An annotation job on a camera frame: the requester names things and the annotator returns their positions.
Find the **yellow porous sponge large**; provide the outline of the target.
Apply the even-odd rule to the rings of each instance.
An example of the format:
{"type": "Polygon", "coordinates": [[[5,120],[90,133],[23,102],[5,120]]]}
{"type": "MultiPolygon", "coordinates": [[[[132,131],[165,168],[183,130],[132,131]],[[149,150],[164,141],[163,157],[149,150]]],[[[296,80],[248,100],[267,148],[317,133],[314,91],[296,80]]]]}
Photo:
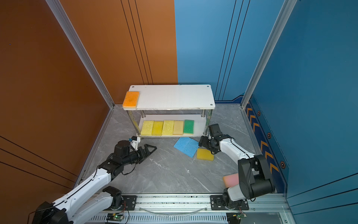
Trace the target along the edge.
{"type": "Polygon", "coordinates": [[[145,120],[142,125],[141,136],[152,136],[153,124],[153,120],[145,120]]]}

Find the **bright yellow foam sponge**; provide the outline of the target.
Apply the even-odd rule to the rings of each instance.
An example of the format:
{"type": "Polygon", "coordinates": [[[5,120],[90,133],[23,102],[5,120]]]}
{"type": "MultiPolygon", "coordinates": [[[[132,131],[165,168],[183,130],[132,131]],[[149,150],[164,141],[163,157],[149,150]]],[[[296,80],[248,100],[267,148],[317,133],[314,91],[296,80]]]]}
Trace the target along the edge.
{"type": "Polygon", "coordinates": [[[152,136],[161,136],[163,131],[164,121],[154,121],[152,128],[152,136]]]}

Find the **green scrub sponge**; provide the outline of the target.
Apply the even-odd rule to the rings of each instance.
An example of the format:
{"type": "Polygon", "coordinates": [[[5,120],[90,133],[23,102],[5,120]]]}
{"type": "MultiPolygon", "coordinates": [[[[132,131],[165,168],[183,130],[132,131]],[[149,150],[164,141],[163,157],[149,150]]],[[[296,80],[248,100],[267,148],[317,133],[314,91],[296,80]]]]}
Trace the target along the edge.
{"type": "Polygon", "coordinates": [[[194,120],[184,120],[183,134],[194,134],[194,120]]]}

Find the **pale yellow sponge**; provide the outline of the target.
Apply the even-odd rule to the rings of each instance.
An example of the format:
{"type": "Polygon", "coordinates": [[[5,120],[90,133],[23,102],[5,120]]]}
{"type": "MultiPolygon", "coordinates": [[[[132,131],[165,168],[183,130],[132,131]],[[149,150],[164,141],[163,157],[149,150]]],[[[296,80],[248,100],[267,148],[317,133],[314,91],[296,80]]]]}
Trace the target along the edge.
{"type": "Polygon", "coordinates": [[[184,121],[175,120],[173,124],[173,135],[183,135],[184,132],[184,121]]]}

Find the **white two-tier shelf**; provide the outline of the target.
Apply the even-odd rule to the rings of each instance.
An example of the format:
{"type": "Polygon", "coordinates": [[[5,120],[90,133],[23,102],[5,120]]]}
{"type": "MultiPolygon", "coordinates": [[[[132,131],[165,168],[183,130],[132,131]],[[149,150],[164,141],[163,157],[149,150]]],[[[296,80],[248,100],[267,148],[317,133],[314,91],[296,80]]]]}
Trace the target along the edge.
{"type": "Polygon", "coordinates": [[[122,107],[129,115],[138,137],[147,120],[193,120],[194,133],[183,137],[208,134],[208,126],[215,109],[211,85],[132,85],[127,94],[137,92],[136,104],[122,107]]]}

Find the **orange sponge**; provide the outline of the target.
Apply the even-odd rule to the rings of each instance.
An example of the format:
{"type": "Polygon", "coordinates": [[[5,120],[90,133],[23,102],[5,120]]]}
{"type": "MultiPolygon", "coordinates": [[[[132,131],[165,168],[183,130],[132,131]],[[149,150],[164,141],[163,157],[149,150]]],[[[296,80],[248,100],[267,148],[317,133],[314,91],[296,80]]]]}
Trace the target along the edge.
{"type": "Polygon", "coordinates": [[[138,91],[128,91],[123,101],[123,108],[137,108],[139,96],[140,92],[138,91]]]}

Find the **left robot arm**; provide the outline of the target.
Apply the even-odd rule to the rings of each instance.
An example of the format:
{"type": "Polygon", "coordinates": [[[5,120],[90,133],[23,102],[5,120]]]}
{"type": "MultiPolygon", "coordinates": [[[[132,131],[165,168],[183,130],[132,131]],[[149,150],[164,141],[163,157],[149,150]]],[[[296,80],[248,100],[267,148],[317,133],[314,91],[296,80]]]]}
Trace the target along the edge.
{"type": "Polygon", "coordinates": [[[121,190],[109,186],[126,165],[142,163],[157,150],[156,146],[139,146],[140,139],[119,141],[107,160],[97,166],[85,181],[52,203],[42,203],[33,212],[33,224],[84,224],[110,207],[122,206],[121,190]]]}

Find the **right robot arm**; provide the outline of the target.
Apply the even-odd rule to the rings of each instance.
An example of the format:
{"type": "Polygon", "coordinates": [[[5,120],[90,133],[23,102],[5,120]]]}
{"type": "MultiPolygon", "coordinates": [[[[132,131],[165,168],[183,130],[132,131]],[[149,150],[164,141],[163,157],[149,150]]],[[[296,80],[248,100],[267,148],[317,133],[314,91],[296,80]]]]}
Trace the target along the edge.
{"type": "Polygon", "coordinates": [[[240,208],[248,200],[274,193],[274,180],[263,155],[255,155],[244,149],[235,139],[223,134],[218,124],[208,127],[209,135],[201,136],[199,146],[208,149],[213,155],[223,152],[238,167],[238,184],[226,188],[222,194],[222,206],[233,210],[240,208]]]}

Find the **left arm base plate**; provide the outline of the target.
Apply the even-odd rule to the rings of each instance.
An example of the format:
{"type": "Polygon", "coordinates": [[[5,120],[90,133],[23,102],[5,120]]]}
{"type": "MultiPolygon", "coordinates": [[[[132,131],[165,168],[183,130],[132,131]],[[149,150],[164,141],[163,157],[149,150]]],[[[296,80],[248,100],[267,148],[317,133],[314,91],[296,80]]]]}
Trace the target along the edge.
{"type": "Polygon", "coordinates": [[[136,207],[137,196],[124,195],[114,197],[110,210],[112,211],[134,211],[136,207]]]}

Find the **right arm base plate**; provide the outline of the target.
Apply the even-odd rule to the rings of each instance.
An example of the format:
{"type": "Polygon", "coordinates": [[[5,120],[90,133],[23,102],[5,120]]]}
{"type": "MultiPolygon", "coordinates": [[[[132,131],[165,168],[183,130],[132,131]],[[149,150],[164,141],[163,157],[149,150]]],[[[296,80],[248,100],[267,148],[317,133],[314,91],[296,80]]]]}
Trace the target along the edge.
{"type": "Polygon", "coordinates": [[[248,211],[249,204],[246,199],[232,201],[226,194],[211,195],[210,196],[211,210],[224,211],[224,210],[242,210],[248,211]]]}

